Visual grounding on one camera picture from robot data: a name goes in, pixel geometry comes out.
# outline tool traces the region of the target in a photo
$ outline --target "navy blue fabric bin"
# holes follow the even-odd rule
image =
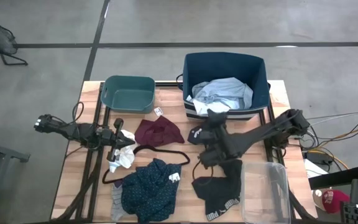
[[[229,110],[227,118],[247,121],[269,105],[269,87],[265,62],[260,57],[227,52],[202,52],[188,54],[183,69],[183,101],[189,118],[205,119],[198,116],[193,103],[186,101],[193,97],[191,89],[201,82],[218,78],[235,77],[246,83],[253,91],[252,106],[247,110]]]

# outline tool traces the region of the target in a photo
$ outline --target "teal plastic bin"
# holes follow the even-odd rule
[[[150,77],[114,75],[104,82],[101,101],[115,112],[146,114],[153,110],[154,91]]]

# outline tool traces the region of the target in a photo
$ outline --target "floor line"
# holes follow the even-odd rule
[[[358,47],[358,42],[160,42],[160,43],[99,43],[101,28],[94,43],[15,44],[18,49],[174,49],[203,47]]]
[[[110,0],[104,0],[102,11],[100,13],[98,28],[96,29],[96,33],[95,33],[94,39],[93,39],[91,53],[89,54],[88,63],[86,64],[86,69],[85,69],[85,74],[84,74],[83,81],[89,81],[91,79],[92,68],[93,68],[94,60],[96,58],[96,53],[97,53],[98,48],[99,48],[98,44],[99,44],[99,41],[100,41],[100,37],[102,35],[103,25],[104,25],[104,22],[106,20],[109,4],[110,4]]]

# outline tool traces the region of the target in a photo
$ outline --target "bin handle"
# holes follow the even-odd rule
[[[178,88],[183,91],[183,83],[182,84],[178,83],[178,79],[182,76],[183,76],[183,74],[180,74],[177,76],[177,85],[178,85]]]
[[[109,92],[109,90],[107,89],[107,87],[104,86],[102,89],[102,94],[101,94],[102,101],[106,99],[108,92]]]

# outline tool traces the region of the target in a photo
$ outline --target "maroon shirt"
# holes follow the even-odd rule
[[[185,143],[179,128],[163,116],[156,121],[143,119],[135,132],[135,140],[138,144],[149,144],[154,147],[173,142]]]

